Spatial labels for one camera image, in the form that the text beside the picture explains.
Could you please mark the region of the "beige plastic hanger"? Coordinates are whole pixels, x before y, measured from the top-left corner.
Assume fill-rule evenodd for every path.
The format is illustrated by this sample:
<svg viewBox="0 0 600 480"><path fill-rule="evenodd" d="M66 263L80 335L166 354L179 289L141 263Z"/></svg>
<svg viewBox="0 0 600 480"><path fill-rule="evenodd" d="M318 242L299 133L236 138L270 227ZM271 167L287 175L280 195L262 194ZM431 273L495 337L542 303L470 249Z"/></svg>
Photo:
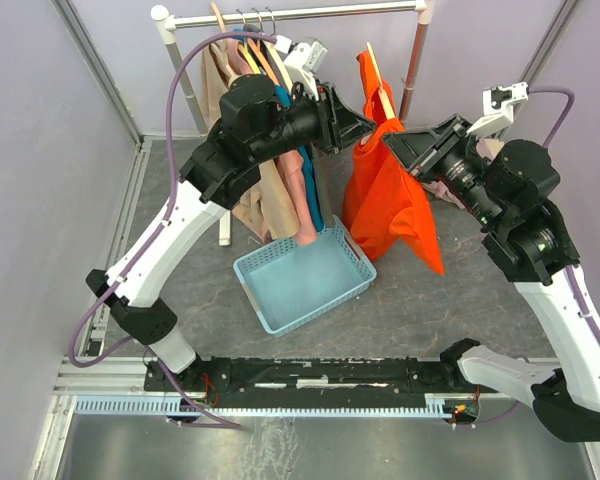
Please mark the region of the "beige plastic hanger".
<svg viewBox="0 0 600 480"><path fill-rule="evenodd" d="M392 107L391 104L391 100L386 92L386 89L384 88L384 83L383 83L383 79L382 79L382 75L377 63L377 59L373 50L373 47L371 45L370 42L366 43L366 48L367 48L367 52L369 54L371 63L372 63L372 67L376 76L376 79L378 81L378 95L379 95L379 99L382 105L382 109L384 111L384 115L386 117L387 120L390 119L394 119L396 117L394 109Z"/></svg>

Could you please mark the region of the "orange t shirt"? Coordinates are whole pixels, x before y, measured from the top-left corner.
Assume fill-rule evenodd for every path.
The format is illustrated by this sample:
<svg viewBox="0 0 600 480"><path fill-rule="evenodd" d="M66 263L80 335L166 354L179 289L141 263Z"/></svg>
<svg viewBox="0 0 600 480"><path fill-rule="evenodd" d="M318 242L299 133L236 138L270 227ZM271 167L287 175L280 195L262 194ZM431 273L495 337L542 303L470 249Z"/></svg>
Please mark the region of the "orange t shirt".
<svg viewBox="0 0 600 480"><path fill-rule="evenodd" d="M367 50L357 56L365 96L363 114L376 124L352 154L353 172L346 186L342 221L371 261L401 240L433 272L445 273L434 216L420 183L400 165L382 136L403 132L400 120L387 120L378 81Z"/></svg>

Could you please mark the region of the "white hanger of grey shirt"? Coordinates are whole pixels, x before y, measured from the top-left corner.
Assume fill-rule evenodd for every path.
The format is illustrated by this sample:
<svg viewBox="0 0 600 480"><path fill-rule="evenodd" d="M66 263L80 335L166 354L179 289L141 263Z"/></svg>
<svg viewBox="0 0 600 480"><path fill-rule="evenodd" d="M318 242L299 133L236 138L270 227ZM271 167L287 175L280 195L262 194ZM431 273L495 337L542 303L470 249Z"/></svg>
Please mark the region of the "white hanger of grey shirt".
<svg viewBox="0 0 600 480"><path fill-rule="evenodd" d="M268 50L269 57L273 60L274 65L277 68L277 71L281 76L282 85L284 86L284 88L286 89L286 91L288 93L291 93L291 90L293 87L293 82L290 78L290 75L289 75L278 51L276 50L275 46L271 43L268 43L266 45L266 47Z"/></svg>

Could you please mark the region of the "dark grey t shirt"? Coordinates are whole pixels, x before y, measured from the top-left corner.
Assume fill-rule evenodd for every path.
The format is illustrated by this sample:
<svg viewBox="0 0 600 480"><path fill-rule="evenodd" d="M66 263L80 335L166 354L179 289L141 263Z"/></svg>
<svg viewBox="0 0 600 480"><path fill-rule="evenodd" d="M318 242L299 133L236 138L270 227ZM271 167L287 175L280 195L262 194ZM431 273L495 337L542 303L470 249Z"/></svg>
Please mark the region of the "dark grey t shirt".
<svg viewBox="0 0 600 480"><path fill-rule="evenodd" d="M274 65L273 60L269 57L267 53L267 63L269 65ZM317 203L320 207L321 217L323 223L326 227L333 227L335 225L333 220L333 208L332 202L329 197L329 187L328 187L328 179L327 179L327 170L326 170L326 157L323 155L321 151L316 149L314 146L306 146L304 148L307 157L311 160L312 170L313 170L313 185L314 190L317 195Z"/></svg>

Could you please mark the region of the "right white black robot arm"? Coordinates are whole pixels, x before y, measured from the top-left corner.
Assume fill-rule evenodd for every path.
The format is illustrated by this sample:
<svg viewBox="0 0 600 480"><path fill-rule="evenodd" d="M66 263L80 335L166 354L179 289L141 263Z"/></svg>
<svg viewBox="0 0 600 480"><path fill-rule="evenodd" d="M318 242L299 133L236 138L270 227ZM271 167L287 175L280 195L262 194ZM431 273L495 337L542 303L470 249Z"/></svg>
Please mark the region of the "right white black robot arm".
<svg viewBox="0 0 600 480"><path fill-rule="evenodd" d="M408 173L442 182L478 221L489 258L532 309L559 362L527 363L464 339L442 354L440 382L503 393L562 441L600 442L600 317L550 198L560 176L548 150L516 139L486 159L460 116L383 141Z"/></svg>

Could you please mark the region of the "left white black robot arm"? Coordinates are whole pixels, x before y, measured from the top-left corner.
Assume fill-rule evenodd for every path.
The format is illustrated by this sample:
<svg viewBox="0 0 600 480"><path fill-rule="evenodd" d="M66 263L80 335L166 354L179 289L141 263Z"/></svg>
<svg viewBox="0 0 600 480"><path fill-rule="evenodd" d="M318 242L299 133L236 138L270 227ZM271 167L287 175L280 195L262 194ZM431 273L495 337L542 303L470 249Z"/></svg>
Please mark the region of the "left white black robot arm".
<svg viewBox="0 0 600 480"><path fill-rule="evenodd" d="M285 106L270 78L244 75L219 106L220 119L176 175L164 208L141 238L114 266L86 277L116 323L154 352L167 367L167 379L181 390L199 383L201 366L176 314L159 297L175 267L260 180L261 164L307 145L337 153L375 128L330 83L318 85L316 94L295 84Z"/></svg>

